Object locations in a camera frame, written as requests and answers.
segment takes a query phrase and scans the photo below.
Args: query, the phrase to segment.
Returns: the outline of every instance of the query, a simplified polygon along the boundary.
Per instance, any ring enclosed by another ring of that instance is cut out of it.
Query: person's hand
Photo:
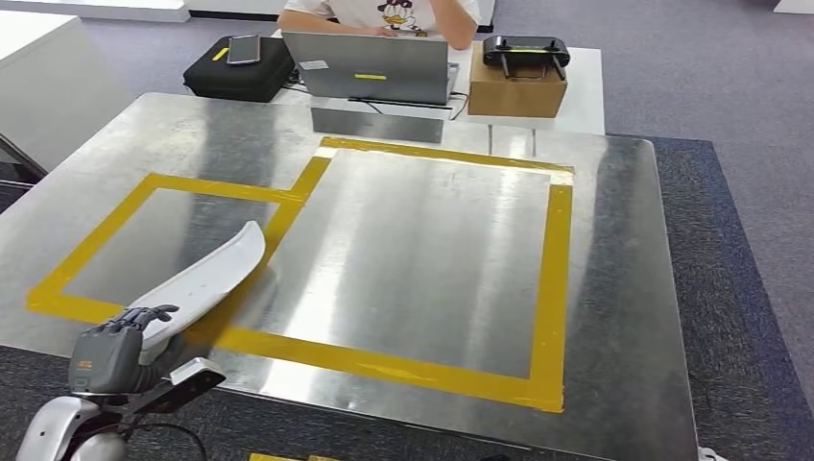
[[[362,36],[398,36],[393,29],[387,26],[362,27],[359,28],[359,34]]]

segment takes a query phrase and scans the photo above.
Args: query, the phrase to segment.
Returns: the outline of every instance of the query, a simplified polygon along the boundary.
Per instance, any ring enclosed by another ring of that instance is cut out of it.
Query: yellow tag
[[[220,58],[222,58],[227,53],[227,51],[228,51],[228,48],[224,48],[223,50],[219,51],[218,54],[215,55],[214,58],[212,58],[212,60],[213,61],[219,60]]]
[[[353,74],[353,77],[364,80],[387,80],[386,75],[376,75],[376,74]]]

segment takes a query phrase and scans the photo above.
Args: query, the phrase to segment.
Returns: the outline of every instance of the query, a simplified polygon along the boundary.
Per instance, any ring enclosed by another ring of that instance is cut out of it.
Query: laptop
[[[445,41],[283,32],[314,96],[446,105],[458,76]]]

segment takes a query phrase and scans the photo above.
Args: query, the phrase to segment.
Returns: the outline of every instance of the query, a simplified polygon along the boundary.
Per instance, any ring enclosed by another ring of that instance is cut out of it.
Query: smartphone
[[[260,36],[233,36],[229,39],[227,64],[260,62]]]

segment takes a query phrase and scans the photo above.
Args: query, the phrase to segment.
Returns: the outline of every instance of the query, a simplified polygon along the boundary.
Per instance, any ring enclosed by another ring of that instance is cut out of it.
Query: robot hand
[[[169,322],[174,305],[136,307],[80,335],[68,372],[77,395],[138,394],[158,384],[179,359],[182,341],[173,337],[167,349],[148,365],[139,365],[143,332],[154,321]]]

